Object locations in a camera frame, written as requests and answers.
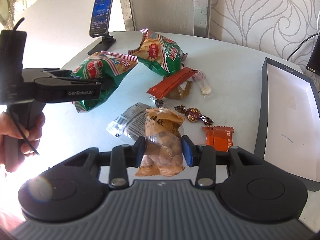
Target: snack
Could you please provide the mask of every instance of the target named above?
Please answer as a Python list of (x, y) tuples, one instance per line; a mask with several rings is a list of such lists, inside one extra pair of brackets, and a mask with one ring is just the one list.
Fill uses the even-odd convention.
[(151, 107), (143, 103), (130, 106), (124, 113), (114, 119), (106, 130), (125, 143), (132, 143), (128, 138), (136, 141), (139, 136), (144, 136), (146, 109), (148, 108)]
[(175, 87), (174, 89), (172, 89), (168, 94), (166, 94), (166, 98), (170, 98), (170, 99), (176, 99), (176, 100), (180, 100), (183, 98), (186, 98), (191, 90), (193, 82), (192, 81), (185, 81), (182, 84), (178, 85), (177, 87)]
[(146, 111), (147, 148), (136, 176), (176, 175), (184, 170), (178, 131), (184, 117), (162, 107)]
[(192, 76), (193, 80), (199, 85), (204, 96), (212, 96), (212, 89), (202, 71), (198, 71)]
[(201, 120), (208, 127), (213, 125), (212, 119), (201, 114), (198, 108), (191, 107), (186, 110), (185, 106), (180, 105), (180, 106), (176, 106), (174, 109), (178, 113), (184, 114), (190, 122), (198, 122), (199, 120)]
[(182, 68), (177, 73), (165, 78), (159, 84), (151, 87), (147, 93), (161, 99), (167, 96), (170, 91), (172, 91), (175, 87), (178, 87), (196, 72), (197, 70), (189, 67)]
[(168, 77), (183, 67), (187, 54), (184, 54), (174, 41), (148, 29), (141, 30), (142, 42), (139, 48), (128, 54), (138, 57), (139, 62), (157, 74)]
[(87, 57), (72, 73), (71, 77), (80, 79), (112, 78), (114, 85), (110, 89), (101, 91), (97, 100), (74, 102), (78, 112), (88, 112), (103, 104), (118, 88), (129, 71), (138, 63), (137, 57), (120, 53), (96, 52)]
[(210, 145), (216, 151), (227, 152), (232, 143), (232, 133), (235, 131), (233, 127), (213, 126), (202, 127), (206, 134), (206, 145)]
[(156, 107), (162, 107), (164, 105), (164, 101), (161, 99), (158, 99), (154, 96), (150, 97), (150, 99), (153, 101)]

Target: finger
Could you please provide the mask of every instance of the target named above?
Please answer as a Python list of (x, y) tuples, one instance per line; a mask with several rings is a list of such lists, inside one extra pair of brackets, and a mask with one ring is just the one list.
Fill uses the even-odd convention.
[(0, 134), (0, 165), (4, 164), (3, 135)]
[[(8, 114), (4, 112), (0, 114), (0, 124), (1, 124), (0, 134), (9, 135), (10, 137), (14, 137), (17, 139), (23, 139), (19, 130), (17, 129), (17, 127), (15, 126), (14, 122), (12, 121), (11, 117)], [(20, 128), (24, 133), (24, 135), (28, 137), (29, 132), (21, 124), (20, 124)]]
[[(37, 149), (39, 146), (40, 140), (33, 141), (30, 143), (35, 149)], [(27, 143), (22, 144), (20, 150), (23, 154), (28, 154), (28, 153), (33, 152), (33, 150), (30, 148), (30, 146)]]
[(32, 156), (34, 156), (34, 155), (36, 155), (35, 152), (31, 152), (31, 153), (25, 154), (25, 157), (32, 157)]
[(32, 128), (29, 130), (29, 137), (28, 140), (30, 142), (39, 140), (42, 136), (42, 129), (38, 129), (36, 127)]
[(45, 116), (43, 113), (41, 113), (38, 117), (37, 117), (37, 120), (36, 120), (36, 127), (38, 129), (41, 129), (44, 125), (44, 122), (45, 122)]

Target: phone screen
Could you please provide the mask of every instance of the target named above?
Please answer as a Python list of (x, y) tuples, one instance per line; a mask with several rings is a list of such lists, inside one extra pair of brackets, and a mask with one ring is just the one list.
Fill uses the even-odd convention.
[(94, 1), (89, 33), (91, 37), (103, 36), (108, 32), (111, 6), (112, 0)]

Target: orange wrapper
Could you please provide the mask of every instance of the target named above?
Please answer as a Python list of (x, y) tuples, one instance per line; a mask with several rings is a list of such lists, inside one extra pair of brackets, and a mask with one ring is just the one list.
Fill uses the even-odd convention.
[(227, 152), (232, 143), (232, 134), (235, 131), (233, 127), (213, 126), (202, 127), (206, 134), (206, 145), (210, 145), (216, 151)]
[(158, 99), (164, 98), (175, 87), (185, 82), (188, 78), (192, 77), (197, 72), (197, 70), (191, 69), (189, 67), (182, 68), (175, 74), (172, 74), (171, 76), (162, 80), (159, 84), (151, 87), (147, 93), (153, 95)]

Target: round table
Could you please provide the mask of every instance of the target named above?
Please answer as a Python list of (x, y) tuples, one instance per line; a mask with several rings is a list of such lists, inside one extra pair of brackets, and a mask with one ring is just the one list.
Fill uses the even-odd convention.
[[(116, 43), (109, 51), (125, 54), (129, 49), (137, 48), (142, 38), (140, 32), (113, 32), (110, 35), (116, 38)], [(200, 88), (194, 84), (187, 98), (183, 100), (165, 98), (164, 107), (172, 109), (183, 104), (187, 108), (199, 108), (204, 115), (213, 119), (214, 125), (233, 126), (235, 130), (233, 144), (253, 153), (260, 114), (261, 68), (265, 57), (286, 64), (299, 72), (300, 68), (270, 54), (231, 43), (179, 34), (163, 33), (163, 35), (177, 42), (184, 53), (189, 53), (185, 65), (202, 70), (213, 92), (211, 97), (204, 97)], [(99, 40), (95, 40), (76, 55), (63, 69), (75, 69), (87, 58), (87, 52)], [(46, 124), (38, 149), (42, 158), (39, 159), (42, 163), (52, 166), (89, 147), (110, 151), (113, 147), (123, 144), (120, 139), (106, 131), (107, 125), (137, 102), (152, 106), (153, 102), (146, 92), (161, 80), (161, 76), (139, 63), (106, 103), (88, 113), (77, 113), (71, 103), (47, 104), (44, 108)], [(185, 121), (183, 124), (184, 134), (195, 144), (205, 142), (201, 126), (202, 122)], [(135, 179), (136, 170), (128, 168), (130, 182)], [(196, 173), (197, 167), (187, 166), (172, 179), (191, 179), (194, 182)], [(226, 177), (225, 167), (217, 167), (217, 183)], [(152, 176), (148, 179), (170, 178)], [(102, 169), (100, 180), (108, 182), (108, 168)]]

